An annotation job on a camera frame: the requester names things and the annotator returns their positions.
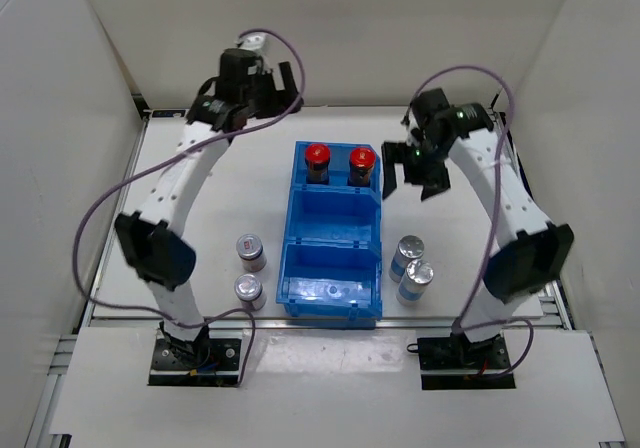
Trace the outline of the red-lid sauce jar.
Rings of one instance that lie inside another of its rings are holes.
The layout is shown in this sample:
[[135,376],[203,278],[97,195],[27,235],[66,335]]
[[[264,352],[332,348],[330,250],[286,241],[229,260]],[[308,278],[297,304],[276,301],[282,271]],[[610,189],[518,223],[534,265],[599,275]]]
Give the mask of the red-lid sauce jar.
[[307,167],[306,181],[310,184],[329,184],[329,164],[331,152],[327,145],[312,143],[304,153]]
[[349,155],[348,185],[369,187],[376,164],[375,152],[366,146],[354,148]]

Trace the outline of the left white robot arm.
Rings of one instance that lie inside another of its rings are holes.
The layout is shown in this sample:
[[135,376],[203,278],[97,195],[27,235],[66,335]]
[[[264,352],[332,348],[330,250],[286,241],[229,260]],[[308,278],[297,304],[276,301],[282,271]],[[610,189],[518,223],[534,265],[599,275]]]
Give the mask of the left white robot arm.
[[196,253],[182,238],[185,223],[209,172],[248,119],[300,109],[290,63],[278,68],[281,89],[258,50],[225,50],[218,75],[201,86],[187,112],[177,149],[180,160],[162,170],[137,210],[119,214],[114,223],[126,263],[144,281],[163,315],[163,337],[188,368],[206,363],[210,342],[189,282]]

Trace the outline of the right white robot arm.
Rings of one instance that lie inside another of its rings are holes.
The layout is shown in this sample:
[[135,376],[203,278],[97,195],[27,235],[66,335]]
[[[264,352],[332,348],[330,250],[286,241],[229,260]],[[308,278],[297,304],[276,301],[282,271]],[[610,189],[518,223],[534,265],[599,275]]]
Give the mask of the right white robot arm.
[[451,329],[446,345],[430,349],[436,367],[475,369],[486,363],[500,332],[517,309],[558,279],[574,234],[558,225],[527,192],[503,152],[504,137],[484,107],[414,102],[403,124],[403,141],[381,146],[383,197],[404,181],[422,199],[447,191],[451,161],[467,178],[491,225],[480,273]]

